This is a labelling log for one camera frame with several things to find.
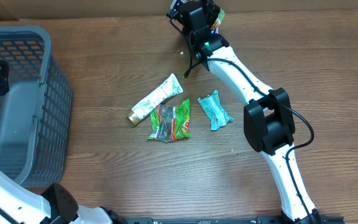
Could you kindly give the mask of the cup noodles container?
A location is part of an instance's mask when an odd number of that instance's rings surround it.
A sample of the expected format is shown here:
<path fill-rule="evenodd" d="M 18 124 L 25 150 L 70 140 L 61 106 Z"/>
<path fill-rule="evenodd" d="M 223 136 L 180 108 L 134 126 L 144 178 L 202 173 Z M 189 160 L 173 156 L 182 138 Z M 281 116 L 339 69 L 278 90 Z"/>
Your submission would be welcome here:
<path fill-rule="evenodd" d="M 222 21 L 224 19 L 224 16 L 225 16 L 225 12 L 222 9 L 220 9 L 218 17 L 216 18 L 213 26 L 211 27 L 211 30 L 214 30 L 215 28 L 220 26 L 220 24 L 222 23 Z"/>

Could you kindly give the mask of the white tube gold cap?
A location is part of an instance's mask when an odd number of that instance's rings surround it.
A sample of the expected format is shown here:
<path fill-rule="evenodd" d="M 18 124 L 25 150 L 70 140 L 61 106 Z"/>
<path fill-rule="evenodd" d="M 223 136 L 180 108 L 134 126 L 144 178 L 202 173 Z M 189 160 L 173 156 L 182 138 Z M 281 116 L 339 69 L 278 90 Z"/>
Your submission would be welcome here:
<path fill-rule="evenodd" d="M 165 100 L 183 93 L 177 77 L 172 73 L 163 83 L 155 90 L 141 99 L 128 112 L 127 117 L 133 125 L 138 125 L 145 117 L 147 117 L 158 105 Z"/>

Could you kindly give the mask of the teal white pouch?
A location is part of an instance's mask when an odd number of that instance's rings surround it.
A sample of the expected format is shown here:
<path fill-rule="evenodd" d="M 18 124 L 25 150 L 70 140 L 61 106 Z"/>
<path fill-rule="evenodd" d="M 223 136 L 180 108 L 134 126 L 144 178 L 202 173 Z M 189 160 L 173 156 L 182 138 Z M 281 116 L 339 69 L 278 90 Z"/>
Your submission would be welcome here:
<path fill-rule="evenodd" d="M 214 90 L 213 93 L 206 98 L 198 98 L 198 103 L 210 119 L 212 131 L 217 131 L 219 128 L 227 125 L 228 122 L 234 120 L 221 106 L 219 92 L 217 90 Z"/>

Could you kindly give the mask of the green snack packet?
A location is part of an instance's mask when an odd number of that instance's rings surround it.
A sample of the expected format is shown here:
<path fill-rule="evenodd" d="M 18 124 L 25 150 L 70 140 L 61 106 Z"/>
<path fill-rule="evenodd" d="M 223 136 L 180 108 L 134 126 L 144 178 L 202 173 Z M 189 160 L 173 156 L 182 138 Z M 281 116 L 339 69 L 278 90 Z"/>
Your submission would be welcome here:
<path fill-rule="evenodd" d="M 179 107 L 158 105 L 150 114 L 152 134 L 149 140 L 172 142 L 189 138 L 190 100 Z"/>

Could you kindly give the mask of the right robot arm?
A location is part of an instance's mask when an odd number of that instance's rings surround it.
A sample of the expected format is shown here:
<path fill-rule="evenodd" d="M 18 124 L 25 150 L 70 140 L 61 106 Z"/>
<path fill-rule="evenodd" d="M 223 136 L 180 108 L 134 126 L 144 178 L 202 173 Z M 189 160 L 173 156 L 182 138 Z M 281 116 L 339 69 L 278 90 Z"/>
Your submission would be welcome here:
<path fill-rule="evenodd" d="M 220 78 L 244 106 L 244 135 L 270 167 L 282 203 L 284 223 L 321 223 L 309 198 L 298 165 L 294 144 L 294 117 L 288 93 L 260 81 L 237 57 L 230 43 L 217 32 L 223 10 L 213 1 L 174 0 L 167 13 L 178 21 L 191 56 Z"/>

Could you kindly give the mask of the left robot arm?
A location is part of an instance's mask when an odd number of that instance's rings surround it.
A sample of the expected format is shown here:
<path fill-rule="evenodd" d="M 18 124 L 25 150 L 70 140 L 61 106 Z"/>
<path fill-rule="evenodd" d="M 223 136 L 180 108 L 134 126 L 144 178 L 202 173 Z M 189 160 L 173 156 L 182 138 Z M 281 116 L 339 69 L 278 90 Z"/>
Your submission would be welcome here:
<path fill-rule="evenodd" d="M 104 207 L 79 205 L 57 179 L 63 172 L 73 92 L 52 58 L 40 79 L 9 84 L 0 59 L 0 222 L 121 223 Z"/>

